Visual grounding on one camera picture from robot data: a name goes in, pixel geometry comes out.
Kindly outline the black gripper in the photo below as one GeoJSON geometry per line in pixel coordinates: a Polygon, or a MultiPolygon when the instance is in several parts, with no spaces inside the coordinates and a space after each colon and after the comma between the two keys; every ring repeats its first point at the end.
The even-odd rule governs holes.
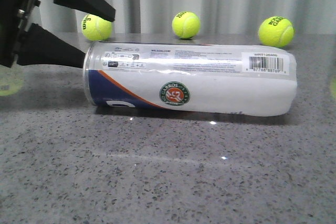
{"type": "MultiPolygon", "coordinates": [[[[115,20],[115,9],[105,0],[54,0],[57,5],[93,14],[107,21],[115,20]]],[[[11,67],[21,34],[24,33],[39,0],[1,0],[1,65],[11,67]]],[[[60,65],[82,68],[85,53],[43,29],[31,24],[24,33],[17,64],[60,65]]]]}

